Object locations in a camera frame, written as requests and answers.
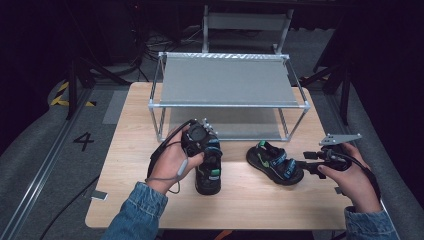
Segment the metal rack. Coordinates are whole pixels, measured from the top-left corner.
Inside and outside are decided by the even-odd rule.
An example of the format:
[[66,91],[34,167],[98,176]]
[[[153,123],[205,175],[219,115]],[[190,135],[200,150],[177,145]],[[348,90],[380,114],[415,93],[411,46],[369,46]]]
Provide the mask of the metal rack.
[[[158,141],[165,124],[189,118],[207,118],[222,141],[290,141],[310,105],[289,60],[285,54],[159,53],[148,104]],[[288,124],[286,110],[299,117]]]

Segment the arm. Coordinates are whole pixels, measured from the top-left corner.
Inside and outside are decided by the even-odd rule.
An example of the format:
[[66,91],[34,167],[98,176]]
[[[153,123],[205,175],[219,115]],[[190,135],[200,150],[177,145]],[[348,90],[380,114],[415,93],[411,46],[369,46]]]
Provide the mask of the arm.
[[[152,180],[147,179],[146,184],[138,182],[135,185],[102,239],[155,239],[159,219],[168,202],[166,193],[203,161],[202,154],[187,158],[179,143],[181,136],[180,131],[159,157],[149,177]],[[174,178],[185,159],[188,159],[188,164],[183,174]]]
[[[346,152],[365,167],[358,149],[344,143]],[[336,171],[320,165],[318,170],[333,179],[352,200],[353,207],[345,209],[347,239],[398,239],[396,231],[374,192],[367,176],[356,164],[346,171]]]

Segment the sport sandal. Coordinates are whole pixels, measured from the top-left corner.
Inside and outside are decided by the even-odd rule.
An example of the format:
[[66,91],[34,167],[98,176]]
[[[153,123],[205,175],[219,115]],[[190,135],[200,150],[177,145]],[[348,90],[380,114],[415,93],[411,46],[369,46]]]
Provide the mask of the sport sandal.
[[271,180],[281,185],[293,185],[303,179],[303,170],[296,166],[294,159],[287,159],[283,148],[272,146],[266,141],[260,141],[251,147],[246,154],[247,162],[261,170]]
[[196,190],[202,195],[217,194],[221,190],[222,157],[218,138],[210,135],[203,153],[203,163],[196,167]]

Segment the sandal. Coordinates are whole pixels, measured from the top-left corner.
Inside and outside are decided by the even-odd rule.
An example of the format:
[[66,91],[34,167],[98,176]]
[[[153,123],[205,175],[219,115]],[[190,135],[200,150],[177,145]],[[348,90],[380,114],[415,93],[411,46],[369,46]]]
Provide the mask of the sandal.
[[303,179],[303,170],[296,166],[296,161],[287,159],[283,148],[272,146],[267,141],[260,141],[246,154],[247,162],[265,173],[269,179],[281,185],[293,185]]

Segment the denim sleeve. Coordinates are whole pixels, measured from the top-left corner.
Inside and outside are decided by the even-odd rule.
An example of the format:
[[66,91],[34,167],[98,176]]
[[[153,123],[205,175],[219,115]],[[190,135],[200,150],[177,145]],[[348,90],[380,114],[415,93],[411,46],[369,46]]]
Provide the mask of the denim sleeve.
[[102,239],[155,239],[168,198],[138,182]]
[[349,240],[392,240],[398,239],[389,215],[377,213],[355,213],[354,207],[345,209],[346,232]]

